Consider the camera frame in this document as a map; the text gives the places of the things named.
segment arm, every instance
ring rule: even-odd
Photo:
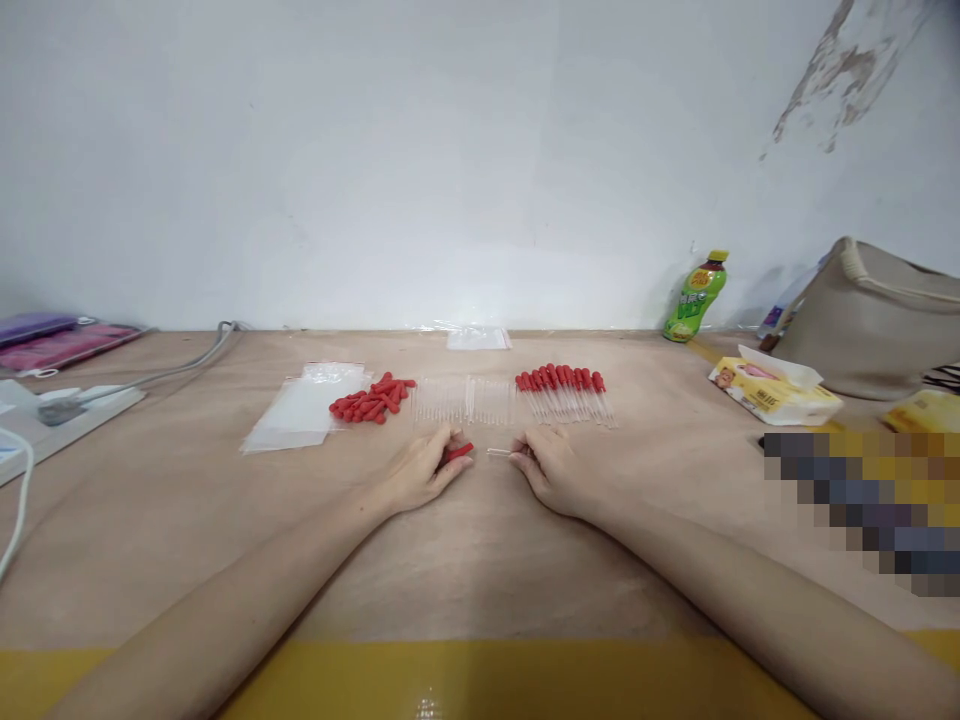
[[[210,717],[364,538],[396,513],[433,500],[473,463],[460,457],[437,471],[444,448],[462,440],[449,427],[415,440],[364,486],[180,600],[85,677],[47,717]]]
[[[817,712],[960,716],[957,675],[919,645],[783,565],[616,490],[562,430],[531,428],[513,449],[544,505],[626,545]]]

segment gray cable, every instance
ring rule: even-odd
[[[213,347],[207,350],[207,352],[200,357],[191,360],[184,365],[178,365],[175,368],[164,370],[163,372],[159,372],[154,375],[147,375],[146,377],[138,378],[137,380],[127,383],[126,385],[104,390],[96,395],[85,397],[82,400],[77,398],[62,398],[57,400],[49,400],[45,403],[42,403],[38,409],[40,421],[49,426],[62,425],[63,423],[80,415],[83,412],[83,406],[93,400],[99,400],[100,398],[105,398],[109,395],[114,395],[118,392],[139,387],[140,385],[144,385],[148,382],[153,382],[154,380],[160,380],[161,378],[169,377],[170,375],[176,375],[177,373],[198,368],[207,362],[211,357],[213,357],[221,347],[223,347],[223,344],[227,341],[227,338],[230,337],[230,333],[232,333],[238,327],[239,326],[236,320],[232,322],[227,320],[221,321],[220,324],[217,325],[217,338],[213,342]]]

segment white cable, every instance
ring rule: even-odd
[[[7,574],[7,568],[13,561],[13,554],[17,551],[17,545],[20,544],[20,535],[23,533],[23,523],[27,518],[27,493],[30,491],[30,478],[33,477],[33,466],[36,464],[33,455],[33,446],[25,439],[14,432],[0,427],[0,433],[14,440],[27,456],[27,467],[23,471],[23,480],[20,482],[20,503],[17,507],[17,522],[13,526],[13,536],[10,538],[10,544],[0,559],[0,583],[3,582],[4,575]]]
[[[127,383],[126,385],[123,385],[121,387],[112,388],[110,390],[104,390],[102,392],[97,393],[96,395],[85,397],[83,399],[83,402],[88,403],[92,400],[99,400],[100,398],[106,397],[107,395],[113,395],[114,393],[123,392],[124,390],[129,390],[132,387],[139,387],[140,385],[144,385],[148,382],[159,380],[160,378],[169,377],[170,375],[176,375],[177,373],[182,373],[187,370],[193,370],[194,368],[198,368],[201,365],[203,365],[207,360],[209,360],[211,357],[213,357],[216,354],[217,350],[223,347],[223,344],[227,341],[227,338],[230,337],[230,333],[236,330],[237,327],[238,327],[238,323],[236,320],[234,320],[233,322],[223,320],[220,322],[219,325],[217,325],[217,337],[216,337],[216,340],[214,340],[213,347],[207,350],[207,352],[205,352],[200,357],[194,360],[191,360],[190,362],[184,365],[178,365],[177,367],[171,368],[170,370],[164,370],[163,372],[159,372],[156,375],[148,375],[147,377],[138,378],[137,380]]]

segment power strip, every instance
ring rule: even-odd
[[[39,463],[136,405],[146,397],[146,393],[137,388],[129,388],[99,400],[92,400],[84,405],[83,414],[56,427],[48,427],[37,419],[40,403],[73,396],[82,401],[84,396],[92,397],[111,387],[118,386],[98,385],[83,392],[79,388],[71,388],[34,395],[17,381],[4,380],[0,382],[0,427],[17,433],[33,445],[36,462]],[[25,469],[26,457],[23,450],[13,447],[5,436],[0,435],[0,487],[21,475]]]

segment person's left hand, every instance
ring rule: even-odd
[[[414,439],[390,462],[382,481],[394,513],[415,510],[442,493],[461,472],[473,465],[466,455],[454,458],[442,468],[437,466],[444,450],[456,450],[465,444],[459,429],[443,425],[431,435]]]

